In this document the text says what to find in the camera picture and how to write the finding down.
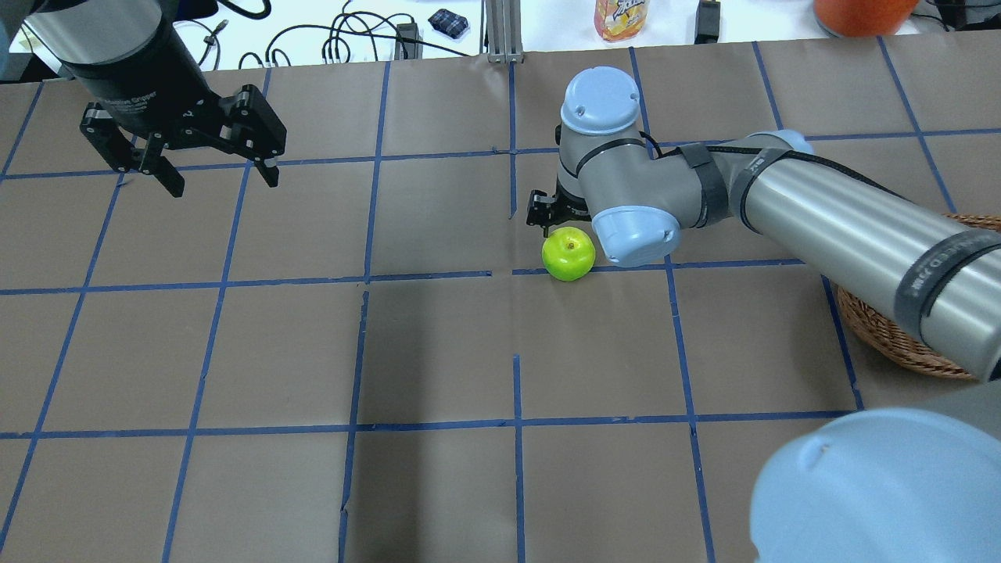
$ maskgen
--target brown basket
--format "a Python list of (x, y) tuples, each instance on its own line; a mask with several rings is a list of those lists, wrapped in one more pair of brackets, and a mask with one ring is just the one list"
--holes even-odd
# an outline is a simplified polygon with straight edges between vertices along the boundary
[[(1001, 232), (1001, 216), (946, 214), (968, 226)], [(860, 339), (898, 365), (919, 374), (953, 380), (976, 380), (965, 370), (912, 339), (859, 298), (838, 288), (841, 318)]]

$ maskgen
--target black velcro strap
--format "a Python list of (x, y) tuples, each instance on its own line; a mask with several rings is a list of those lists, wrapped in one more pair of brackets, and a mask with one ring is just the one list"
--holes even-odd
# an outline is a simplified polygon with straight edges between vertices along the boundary
[(695, 170), (702, 183), (702, 213), (695, 227), (702, 228), (727, 218), (727, 183), (713, 160), (713, 155), (702, 143), (684, 144), (678, 147), (690, 168)]
[(758, 232), (758, 229), (751, 226), (745, 209), (748, 190), (751, 189), (751, 184), (754, 183), (754, 180), (758, 179), (758, 175), (765, 171), (765, 168), (771, 166), (776, 160), (779, 160), (790, 152), (792, 152), (792, 149), (789, 148), (763, 148), (746, 168), (738, 172), (737, 179), (734, 180), (734, 185), (730, 190), (730, 210), (735, 216), (741, 218), (745, 226), (755, 232)]
[(647, 146), (647, 143), (640, 139), (623, 138), (623, 139), (616, 139), (614, 141), (609, 141), (603, 145), (596, 146), (594, 149), (591, 150), (591, 152), (585, 154), (584, 158), (581, 158), (581, 161), (577, 163), (577, 170), (575, 170), (574, 173), (572, 173), (571, 175), (574, 176), (575, 178), (578, 177), (579, 175), (581, 175), (581, 169), (584, 168), (584, 165), (588, 163), (588, 160), (591, 160), (595, 156), (598, 156), (599, 154), (605, 152), (610, 148), (623, 146), (624, 144), (638, 144), (643, 147)]
[(946, 284), (966, 264), (999, 248), (1001, 233), (971, 228), (949, 236), (921, 254), (897, 286), (893, 315), (900, 328), (921, 338), (921, 319), (931, 313)]

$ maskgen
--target yellow package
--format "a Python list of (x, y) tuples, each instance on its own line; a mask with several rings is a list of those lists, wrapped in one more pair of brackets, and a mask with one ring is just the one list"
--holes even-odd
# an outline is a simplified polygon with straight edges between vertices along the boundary
[(648, 0), (598, 0), (595, 29), (606, 41), (634, 37), (647, 21), (648, 6)]

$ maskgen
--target green apple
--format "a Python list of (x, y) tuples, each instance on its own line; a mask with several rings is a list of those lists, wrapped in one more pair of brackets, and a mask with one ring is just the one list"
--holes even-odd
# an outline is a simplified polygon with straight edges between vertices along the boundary
[(562, 226), (543, 242), (543, 264), (562, 282), (583, 277), (595, 265), (595, 244), (576, 226)]

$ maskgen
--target grid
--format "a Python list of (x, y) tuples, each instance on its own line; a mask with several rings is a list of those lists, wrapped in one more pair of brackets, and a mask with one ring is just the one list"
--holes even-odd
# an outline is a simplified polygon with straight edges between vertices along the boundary
[[(936, 137), (936, 136), (1001, 134), (1001, 128), (951, 129), (951, 130), (936, 130), (936, 131), (922, 130), (922, 128), (918, 123), (918, 119), (915, 116), (915, 111), (912, 107), (911, 101), (908, 98), (908, 94), (905, 91), (905, 88), (898, 75), (897, 69), (894, 66), (894, 62), (891, 59), (886, 43), (882, 38), (877, 39), (877, 41), (880, 50), (882, 52), (883, 58), (885, 60), (885, 63), (893, 77), (897, 93), (899, 94), (900, 99), (906, 108), (908, 118), (910, 119), (910, 122), (913, 126), (913, 132), (892, 132), (883, 134), (862, 133), (862, 134), (844, 134), (844, 135), (810, 135), (808, 136), (808, 139), (819, 141), (819, 140), (842, 140), (842, 139), (915, 138), (920, 143), (922, 151), (927, 159), (927, 164), (930, 167), (932, 173), (934, 174), (935, 180), (941, 190), (942, 196), (946, 201), (948, 208), (952, 211), (955, 211), (956, 205), (953, 201), (953, 197), (950, 194), (948, 187), (946, 186), (942, 173), (939, 171), (939, 168), (936, 164), (936, 161), (932, 155), (932, 151), (929, 148), (926, 139), (929, 137)], [(773, 91), (772, 83), (769, 79), (769, 71), (766, 68), (765, 59), (762, 56), (762, 52), (758, 43), (753, 43), (752, 47), (754, 50), (755, 58), (758, 63), (761, 78), (765, 85), (765, 91), (767, 93), (768, 101), (770, 103), (773, 112), (773, 118), (775, 124), (777, 125), (778, 128), (782, 128), (783, 118), (782, 115), (780, 114), (779, 104), (776, 101), (776, 96)], [(640, 92), (641, 92), (640, 101), (641, 101), (643, 124), (646, 130), (651, 130), (651, 124), (648, 117), (647, 96), (645, 95), (643, 86), (644, 74), (642, 72), (641, 65), (638, 61), (637, 51), (630, 48), (629, 57), (630, 57), (630, 62), (632, 64), (634, 77), (636, 78), (637, 83), (640, 87)], [(689, 435), (690, 435), (690, 443), (691, 443), (691, 451), (693, 459), (692, 476), (694, 477), (694, 485), (698, 496), (701, 525), (705, 541), (706, 557), (708, 561), (715, 562), (717, 561), (717, 555), (713, 540), (713, 530), (712, 530), (713, 520), (711, 518), (710, 506), (707, 496), (708, 487), (703, 475), (703, 461), (702, 461), (702, 451), (700, 448), (699, 425), (701, 423), (711, 423), (711, 422), (750, 422), (750, 421), (783, 421), (783, 420), (815, 420), (815, 419), (826, 420), (839, 417), (851, 412), (851, 411), (794, 411), (794, 412), (715, 413), (715, 414), (700, 413), (697, 410), (697, 405), (695, 403), (694, 394), (692, 390), (692, 382), (690, 380), (690, 375), (689, 375), (688, 357), (687, 357), (686, 340), (685, 340), (686, 325), (683, 322), (688, 314), (683, 314), (684, 308), (679, 307), (679, 296), (676, 291), (677, 284), (675, 279), (676, 272), (686, 269), (707, 269), (707, 268), (797, 267), (797, 266), (802, 266), (803, 262), (796, 258), (675, 262), (671, 259), (671, 256), (668, 256), (664, 263), (648, 264), (640, 268), (633, 268), (633, 270), (663, 271), (665, 274), (667, 289), (670, 296), (670, 308), (671, 308), (674, 335), (676, 340), (675, 344), (677, 346), (677, 352), (680, 361), (682, 388), (684, 390), (684, 399), (685, 399), (685, 414), (643, 416), (643, 417), (526, 418), (523, 416), (523, 404), (522, 404), (523, 397), (522, 397), (522, 377), (521, 377), (521, 356), (516, 353), (512, 359), (512, 401), (514, 405), (513, 418), (473, 420), (473, 421), (412, 423), (412, 424), (386, 424), (386, 423), (359, 424), (359, 419), (358, 419), (359, 396), (362, 384), (362, 373), (363, 373), (362, 365), (364, 359), (366, 324), (368, 321), (368, 306), (369, 306), (369, 291), (367, 290), (367, 288), (373, 283), (413, 280), (413, 279), (489, 277), (494, 274), (494, 272), (490, 270), (442, 271), (434, 273), (373, 274), (371, 268), (372, 244), (373, 244), (375, 217), (378, 212), (377, 196), (379, 190), (379, 173), (382, 163), (395, 160), (476, 158), (476, 157), (492, 156), (496, 154), (508, 153), (510, 161), (510, 172), (511, 172), (511, 194), (510, 194), (511, 213), (512, 216), (514, 216), (520, 204), (520, 202), (518, 201), (518, 175), (517, 175), (519, 156), (525, 154), (553, 153), (558, 151), (556, 147), (552, 146), (520, 147), (516, 130), (516, 116), (518, 111), (518, 107), (516, 104), (516, 67), (512, 65), (508, 69), (509, 105), (510, 105), (510, 145), (509, 147), (507, 147), (507, 149), (493, 148), (492, 150), (489, 151), (383, 155), (382, 143), (383, 143), (383, 132), (385, 129), (387, 92), (389, 88), (389, 82), (391, 79), (392, 68), (393, 65), (391, 63), (383, 64), (381, 95), (379, 101), (378, 132), (376, 136), (375, 150), (372, 156), (300, 159), (300, 160), (290, 160), (290, 161), (280, 162), (280, 164), (285, 167), (308, 166), (315, 164), (345, 163), (345, 162), (368, 162), (372, 164), (373, 172), (371, 180), (369, 212), (367, 217), (367, 236), (365, 240), (365, 251), (364, 251), (364, 272), (362, 275), (342, 276), (342, 277), (274, 278), (274, 279), (251, 279), (251, 280), (229, 279), (229, 271), (232, 263), (233, 249), (236, 243), (241, 210), (243, 207), (244, 196), (247, 190), (247, 182), (252, 170), (252, 166), (249, 163), (240, 163), (240, 164), (225, 163), (225, 164), (178, 166), (178, 169), (182, 172), (185, 170), (208, 170), (208, 169), (223, 169), (223, 168), (242, 169), (242, 178), (240, 181), (239, 192), (237, 195), (236, 205), (229, 231), (228, 246), (226, 249), (225, 261), (222, 269), (222, 275), (219, 280), (217, 282), (206, 280), (198, 283), (146, 284), (146, 285), (105, 285), (105, 286), (92, 285), (91, 280), (94, 274), (95, 266), (97, 264), (98, 256), (101, 252), (101, 247), (104, 242), (105, 235), (107, 234), (108, 231), (108, 225), (115, 211), (115, 206), (119, 198), (121, 187), (126, 179), (126, 176), (129, 174), (121, 174), (106, 170), (39, 172), (39, 173), (21, 173), (21, 174), (8, 173), (8, 170), (17, 152), (18, 146), (20, 145), (25, 130), (27, 129), (29, 121), (32, 118), (32, 114), (35, 110), (35, 106), (38, 103), (39, 96), (41, 95), (42, 90), (44, 88), (43, 84), (40, 84), (38, 86), (37, 90), (35, 91), (34, 97), (32, 99), (31, 105), (18, 131), (17, 137), (14, 141), (13, 148), (7, 155), (7, 158), (3, 166), (3, 170), (2, 172), (0, 172), (0, 182), (2, 182), (5, 179), (30, 179), (30, 178), (107, 175), (107, 176), (114, 176), (115, 187), (114, 191), (112, 192), (110, 201), (108, 203), (107, 211), (104, 215), (103, 224), (90, 258), (86, 276), (81, 286), (0, 290), (0, 296), (29, 296), (29, 295), (51, 295), (51, 294), (67, 294), (72, 296), (78, 296), (76, 300), (76, 305), (73, 309), (69, 326), (66, 330), (65, 339), (63, 340), (62, 347), (59, 351), (59, 358), (56, 362), (55, 370), (54, 373), (52, 374), (50, 384), (45, 394), (45, 400), (38, 414), (37, 423), (35, 424), (34, 430), (32, 432), (26, 432), (26, 433), (0, 434), (0, 440), (28, 442), (27, 454), (24, 458), (24, 462), (17, 479), (17, 484), (14, 489), (13, 496), (10, 500), (8, 510), (6, 512), (6, 517), (4, 520), (2, 531), (0, 531), (0, 550), (2, 550), (3, 545), (6, 542), (8, 532), (11, 527), (11, 523), (17, 515), (18, 503), (21, 497), (22, 489), (25, 484), (25, 480), (32, 468), (32, 460), (34, 457), (36, 446), (39, 444), (40, 441), (44, 440), (72, 439), (72, 438), (183, 437), (184, 438), (183, 457), (181, 459), (180, 470), (177, 476), (176, 487), (170, 510), (169, 524), (167, 526), (166, 536), (164, 538), (164, 544), (163, 544), (162, 561), (166, 562), (170, 559), (171, 555), (171, 548), (174, 538), (175, 526), (177, 523), (178, 511), (180, 509), (181, 503), (184, 500), (185, 479), (188, 470), (188, 463), (191, 458), (192, 446), (196, 437), (241, 436), (241, 435), (342, 434), (346, 436), (346, 452), (345, 452), (346, 461), (343, 471), (344, 477), (342, 484), (341, 511), (339, 520), (338, 561), (344, 561), (345, 560), (344, 554), (346, 551), (345, 542), (347, 541), (348, 538), (347, 530), (351, 525), (349, 514), (345, 510), (345, 507), (347, 506), (351, 496), (351, 488), (353, 481), (352, 471), (354, 469), (353, 461), (355, 452), (355, 441), (359, 434), (416, 432), (416, 431), (446, 431), (446, 430), (459, 430), (459, 429), (483, 429), (483, 428), (508, 427), (508, 428), (513, 428), (515, 431), (514, 469), (516, 476), (516, 497), (517, 497), (516, 498), (517, 540), (518, 540), (517, 554), (518, 554), (518, 560), (521, 563), (529, 560), (531, 555), (531, 553), (528, 553), (527, 541), (526, 541), (526, 499), (525, 499), (526, 473), (525, 473), (525, 452), (523, 444), (524, 429), (531, 427), (546, 427), (546, 426), (688, 425), (690, 429)], [(268, 93), (270, 81), (271, 81), (271, 71), (270, 69), (268, 69), (264, 78), (264, 85), (262, 88), (262, 91), (264, 92), (265, 95), (267, 95)], [(704, 139), (702, 142), (718, 143), (718, 142), (725, 142), (726, 140), (728, 139)], [(685, 142), (689, 141), (665, 142), (662, 143), (662, 146), (665, 147), (677, 146), (680, 144), (684, 144)], [(595, 270), (604, 273), (624, 271), (620, 268), (616, 268), (613, 266), (598, 266), (595, 268)], [(515, 276), (544, 275), (546, 271), (545, 269), (542, 268), (515, 268), (512, 270), (511, 273)], [(285, 285), (312, 286), (312, 285), (331, 285), (331, 284), (361, 284), (366, 288), (366, 290), (362, 293), (361, 303), (359, 304), (358, 338), (356, 346), (353, 391), (351, 395), (349, 422), (347, 424), (317, 425), (317, 426), (275, 426), (275, 427), (252, 427), (252, 428), (199, 427), (198, 420), (201, 409), (202, 397), (205, 389), (206, 376), (208, 375), (209, 367), (212, 362), (216, 334), (219, 328), (219, 320), (224, 309), (227, 290), (232, 288), (249, 288), (249, 287), (265, 287), (265, 286), (285, 286)], [(862, 392), (860, 391), (857, 385), (857, 378), (855, 374), (853, 357), (849, 350), (849, 345), (847, 342), (845, 331), (841, 326), (841, 322), (837, 313), (837, 307), (835, 305), (831, 283), (825, 277), (822, 278), (822, 284), (830, 310), (830, 317), (831, 317), (830, 320), (834, 326), (834, 330), (837, 335), (838, 345), (840, 347), (840, 352), (844, 362), (845, 376), (847, 378), (845, 384), (849, 386), (854, 396), (855, 408), (857, 410), (861, 410), (865, 408), (865, 404), (863, 402)], [(50, 404), (52, 402), (53, 395), (59, 384), (62, 366), (64, 361), (66, 360), (66, 355), (70, 348), (70, 343), (73, 340), (74, 331), (76, 329), (78, 320), (80, 318), (80, 313), (83, 308), (84, 301), (88, 295), (101, 294), (101, 293), (116, 293), (116, 292), (185, 291), (185, 290), (214, 290), (217, 292), (216, 305), (211, 321), (208, 341), (205, 346), (205, 352), (201, 368), (201, 377), (199, 379), (198, 387), (195, 393), (195, 400), (191, 408), (190, 421), (186, 428), (110, 429), (110, 430), (95, 429), (95, 430), (80, 430), (80, 431), (43, 430), (43, 426), (49, 411)]]

